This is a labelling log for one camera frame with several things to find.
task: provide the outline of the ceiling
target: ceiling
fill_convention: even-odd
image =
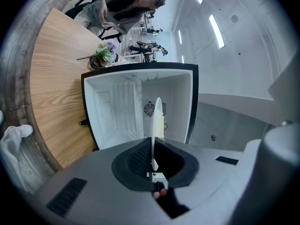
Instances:
[[[267,89],[299,46],[293,25],[277,0],[181,2],[173,23],[177,57],[181,61],[183,55],[185,63],[199,66],[199,93],[271,99]],[[211,15],[225,42],[221,49],[209,21]]]

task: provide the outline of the purple flower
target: purple flower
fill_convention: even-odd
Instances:
[[[113,41],[106,41],[105,42],[107,49],[112,53],[112,55],[117,53],[117,46]]]

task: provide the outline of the cable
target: cable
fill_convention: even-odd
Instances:
[[[101,65],[99,57],[96,55],[92,55],[90,57],[90,67],[94,70],[99,70],[99,69],[104,68],[104,66]]]

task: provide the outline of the floor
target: floor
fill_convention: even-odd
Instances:
[[[2,44],[0,54],[0,109],[5,121],[0,136],[9,126],[30,124],[32,136],[21,145],[21,168],[25,182],[34,192],[46,179],[61,169],[40,135],[34,118],[30,98],[31,57],[41,26],[52,8],[65,12],[78,0],[28,0]],[[129,55],[128,47],[141,39],[139,30],[125,36],[119,46],[121,55]]]

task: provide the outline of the wooden table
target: wooden table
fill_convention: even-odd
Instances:
[[[85,119],[81,74],[102,40],[53,8],[38,35],[30,91],[38,129],[52,155],[66,167],[95,148]]]

